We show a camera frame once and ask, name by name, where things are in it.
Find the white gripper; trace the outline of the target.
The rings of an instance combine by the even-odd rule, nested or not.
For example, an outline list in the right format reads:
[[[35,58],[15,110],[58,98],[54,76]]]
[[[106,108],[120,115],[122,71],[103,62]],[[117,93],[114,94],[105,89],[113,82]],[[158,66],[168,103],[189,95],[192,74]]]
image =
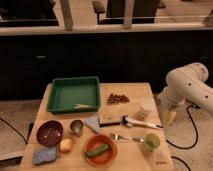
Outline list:
[[[171,103],[165,97],[161,97],[160,101],[161,118],[163,121],[168,121],[168,124],[171,125],[177,115],[177,112],[173,109]]]

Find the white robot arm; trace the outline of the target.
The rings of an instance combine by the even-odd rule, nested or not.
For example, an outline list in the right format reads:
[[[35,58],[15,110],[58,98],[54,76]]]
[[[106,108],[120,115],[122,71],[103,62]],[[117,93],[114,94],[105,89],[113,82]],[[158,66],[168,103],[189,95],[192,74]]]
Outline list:
[[[159,94],[161,122],[169,125],[176,116],[174,109],[189,100],[213,115],[213,88],[206,85],[209,72],[202,63],[191,63],[169,71],[167,86]]]

